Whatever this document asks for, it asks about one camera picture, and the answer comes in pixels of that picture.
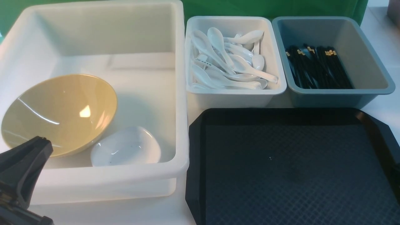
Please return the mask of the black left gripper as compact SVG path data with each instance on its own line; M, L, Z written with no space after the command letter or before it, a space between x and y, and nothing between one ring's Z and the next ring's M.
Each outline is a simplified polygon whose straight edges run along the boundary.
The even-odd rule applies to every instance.
M51 218L28 210L36 182L52 153L51 141L39 136L1 153L1 225L54 225Z

